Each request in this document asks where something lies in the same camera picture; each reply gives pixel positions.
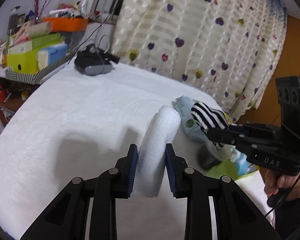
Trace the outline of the person's right hand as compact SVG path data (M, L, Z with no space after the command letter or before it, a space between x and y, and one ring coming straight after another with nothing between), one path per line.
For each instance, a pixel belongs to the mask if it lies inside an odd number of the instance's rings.
M279 177L272 170L266 170L266 172L262 174L262 177L264 180L264 191L268 197L277 194L279 189L291 188L298 178L298 176L287 175L281 175ZM294 186L286 200L291 201L298 198L300 198L300 179Z

